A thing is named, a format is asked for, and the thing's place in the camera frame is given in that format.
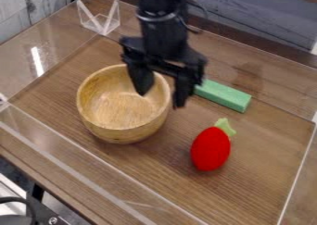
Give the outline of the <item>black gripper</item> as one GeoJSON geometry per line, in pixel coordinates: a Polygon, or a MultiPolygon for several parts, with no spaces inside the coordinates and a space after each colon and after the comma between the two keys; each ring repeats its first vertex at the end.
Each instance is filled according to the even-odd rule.
{"type": "Polygon", "coordinates": [[[137,93],[145,96],[154,85],[154,72],[176,79],[174,108],[186,105],[194,86],[202,82],[206,57],[189,44],[189,27],[182,14],[138,15],[142,35],[123,36],[122,59],[137,93]]]}

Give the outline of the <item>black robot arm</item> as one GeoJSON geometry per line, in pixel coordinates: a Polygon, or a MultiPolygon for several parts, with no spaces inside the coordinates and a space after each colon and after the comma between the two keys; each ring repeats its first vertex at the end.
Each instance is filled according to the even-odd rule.
{"type": "Polygon", "coordinates": [[[176,80],[174,107],[184,107],[202,84],[206,57],[189,45],[189,0],[138,0],[139,37],[123,36],[122,59],[137,93],[152,90],[154,72],[176,80]]]}

